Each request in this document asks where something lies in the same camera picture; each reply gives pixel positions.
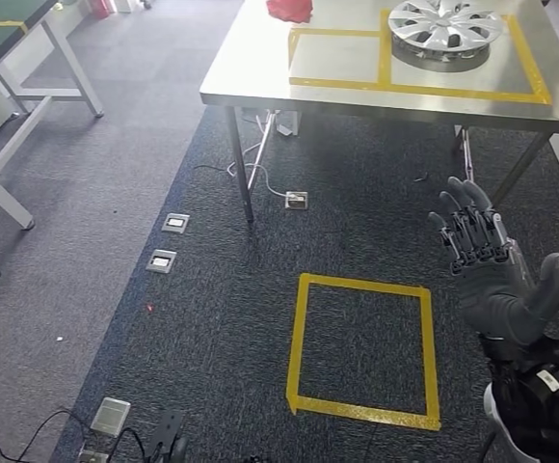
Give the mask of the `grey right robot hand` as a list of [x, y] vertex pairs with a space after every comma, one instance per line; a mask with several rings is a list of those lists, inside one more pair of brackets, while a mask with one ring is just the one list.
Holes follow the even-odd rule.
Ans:
[[533, 281], [519, 244], [477, 183], [450, 177], [439, 195], [447, 216], [434, 211], [465, 321], [489, 339], [529, 345], [559, 312], [559, 253], [546, 256]]

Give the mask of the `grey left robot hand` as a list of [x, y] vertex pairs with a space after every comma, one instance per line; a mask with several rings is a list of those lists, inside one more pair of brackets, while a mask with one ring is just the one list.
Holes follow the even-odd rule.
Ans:
[[179, 437], [174, 440], [169, 450], [170, 463], [184, 463], [189, 444], [187, 437]]

